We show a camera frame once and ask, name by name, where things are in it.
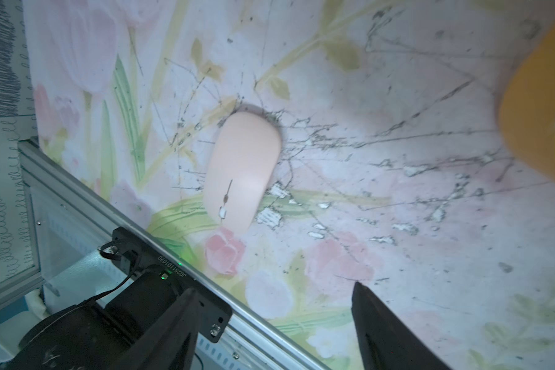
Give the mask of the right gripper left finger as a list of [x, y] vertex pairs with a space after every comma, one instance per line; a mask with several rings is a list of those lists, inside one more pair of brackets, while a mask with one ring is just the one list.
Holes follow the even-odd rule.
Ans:
[[189, 288], [110, 369], [189, 369], [198, 335], [198, 293]]

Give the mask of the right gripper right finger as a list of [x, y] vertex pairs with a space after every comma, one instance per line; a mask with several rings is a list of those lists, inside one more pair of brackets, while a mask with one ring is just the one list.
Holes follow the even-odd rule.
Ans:
[[353, 288], [351, 313], [365, 369], [450, 369], [360, 282]]

